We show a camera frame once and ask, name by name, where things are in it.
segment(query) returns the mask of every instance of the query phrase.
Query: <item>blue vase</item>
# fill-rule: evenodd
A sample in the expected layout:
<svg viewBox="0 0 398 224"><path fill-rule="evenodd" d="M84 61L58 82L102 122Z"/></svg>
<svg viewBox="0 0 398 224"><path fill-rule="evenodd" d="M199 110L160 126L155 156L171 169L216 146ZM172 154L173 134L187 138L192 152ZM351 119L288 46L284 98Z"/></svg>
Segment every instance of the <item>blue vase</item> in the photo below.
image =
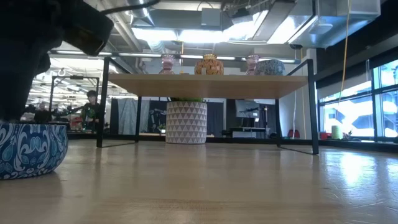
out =
<svg viewBox="0 0 398 224"><path fill-rule="evenodd" d="M66 126L0 124L0 180L48 174L67 151Z"/></svg>

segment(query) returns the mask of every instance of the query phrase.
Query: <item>vase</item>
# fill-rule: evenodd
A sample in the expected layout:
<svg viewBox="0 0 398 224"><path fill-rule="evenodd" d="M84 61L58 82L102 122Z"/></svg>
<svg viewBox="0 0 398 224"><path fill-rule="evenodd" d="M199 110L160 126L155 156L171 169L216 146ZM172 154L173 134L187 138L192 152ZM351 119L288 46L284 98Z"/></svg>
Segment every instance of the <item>vase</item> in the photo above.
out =
<svg viewBox="0 0 398 224"><path fill-rule="evenodd" d="M207 136L207 104L174 101L167 103L166 142L203 144Z"/></svg>
<svg viewBox="0 0 398 224"><path fill-rule="evenodd" d="M165 54L162 55L162 67L163 69L159 72L159 74L174 74L172 71L174 64L174 55Z"/></svg>
<svg viewBox="0 0 398 224"><path fill-rule="evenodd" d="M258 55L249 55L246 57L246 63L248 64L248 70L245 75L254 75L254 69L256 64L258 63L260 56Z"/></svg>
<svg viewBox="0 0 398 224"><path fill-rule="evenodd" d="M280 60L264 60L256 64L254 75L284 75L285 65Z"/></svg>
<svg viewBox="0 0 398 224"><path fill-rule="evenodd" d="M0 124L0 133L0 180L48 174L68 151L66 126Z"/></svg>
<svg viewBox="0 0 398 224"><path fill-rule="evenodd" d="M195 65L196 75L224 75L224 65L215 54L205 54Z"/></svg>

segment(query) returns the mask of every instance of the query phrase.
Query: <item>wooden table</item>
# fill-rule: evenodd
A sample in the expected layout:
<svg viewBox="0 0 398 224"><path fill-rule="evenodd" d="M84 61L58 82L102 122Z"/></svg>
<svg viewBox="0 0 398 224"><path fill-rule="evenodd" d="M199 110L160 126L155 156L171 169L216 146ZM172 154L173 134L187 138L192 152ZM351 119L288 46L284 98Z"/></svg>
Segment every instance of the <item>wooden table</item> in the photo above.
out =
<svg viewBox="0 0 398 224"><path fill-rule="evenodd" d="M279 99L305 86L304 76L109 74L109 81L137 96Z"/></svg>
<svg viewBox="0 0 398 224"><path fill-rule="evenodd" d="M120 68L121 73L109 73L109 64ZM307 76L293 76L303 66L307 66ZM315 102L315 77L313 60L308 59L294 68L286 76L246 76L246 75L159 75L159 74L131 74L113 59L104 59L104 75L101 93L101 112L105 111L108 81L126 89L138 96L137 107L141 108L142 96L157 97L195 97L195 98L229 98L229 99L275 99L277 122L277 146L283 142L280 128L279 98L308 85L310 98L310 124L312 137L312 154L318 154L318 126L317 108ZM141 110L137 111L137 127L141 118ZM100 116L99 125L103 127L103 116ZM134 140L138 142L139 131ZM99 129L97 147L103 147L103 133Z"/></svg>

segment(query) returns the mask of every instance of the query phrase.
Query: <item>man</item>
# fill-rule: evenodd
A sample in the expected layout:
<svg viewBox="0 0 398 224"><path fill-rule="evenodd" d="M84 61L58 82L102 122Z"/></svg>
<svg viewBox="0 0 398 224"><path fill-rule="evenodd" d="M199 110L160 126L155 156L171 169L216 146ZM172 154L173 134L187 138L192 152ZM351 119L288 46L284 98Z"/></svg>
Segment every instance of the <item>man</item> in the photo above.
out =
<svg viewBox="0 0 398 224"><path fill-rule="evenodd" d="M98 115L100 113L100 104L97 103L97 92L90 90L87 93L88 103L86 103L81 111L82 125L85 129L96 130Z"/></svg>
<svg viewBox="0 0 398 224"><path fill-rule="evenodd" d="M35 112L34 120L37 124L45 124L51 121L51 113L45 109L44 103L40 103L39 110Z"/></svg>

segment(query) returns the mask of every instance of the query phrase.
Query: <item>blue patterned bowl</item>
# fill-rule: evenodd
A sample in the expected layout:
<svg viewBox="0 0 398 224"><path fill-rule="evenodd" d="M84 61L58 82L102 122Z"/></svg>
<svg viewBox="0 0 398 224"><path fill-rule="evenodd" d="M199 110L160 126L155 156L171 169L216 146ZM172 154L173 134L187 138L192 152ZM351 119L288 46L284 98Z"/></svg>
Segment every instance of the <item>blue patterned bowl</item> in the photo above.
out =
<svg viewBox="0 0 398 224"><path fill-rule="evenodd" d="M257 62L254 75L285 75L285 65L275 59Z"/></svg>
<svg viewBox="0 0 398 224"><path fill-rule="evenodd" d="M0 180L48 174L67 151L66 126L0 124Z"/></svg>

